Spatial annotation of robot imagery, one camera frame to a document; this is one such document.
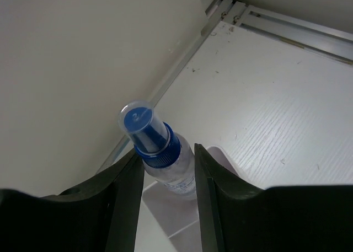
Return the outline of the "blue cap spray bottle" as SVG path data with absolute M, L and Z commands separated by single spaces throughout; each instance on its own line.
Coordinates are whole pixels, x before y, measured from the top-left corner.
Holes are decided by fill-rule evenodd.
M 142 158 L 148 175 L 174 194 L 188 200 L 197 198 L 191 146 L 158 117 L 150 103 L 136 100 L 126 104 L 118 123 Z

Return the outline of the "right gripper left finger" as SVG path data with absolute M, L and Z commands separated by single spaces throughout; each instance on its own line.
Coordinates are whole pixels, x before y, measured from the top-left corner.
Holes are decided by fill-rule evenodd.
M 134 251 L 144 167 L 129 151 L 59 195 L 1 190 L 1 251 Z

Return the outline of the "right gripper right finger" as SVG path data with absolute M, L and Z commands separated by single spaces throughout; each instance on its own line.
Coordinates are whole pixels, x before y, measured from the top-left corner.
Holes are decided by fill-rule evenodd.
M 352 186 L 260 189 L 194 146 L 203 251 L 352 251 Z

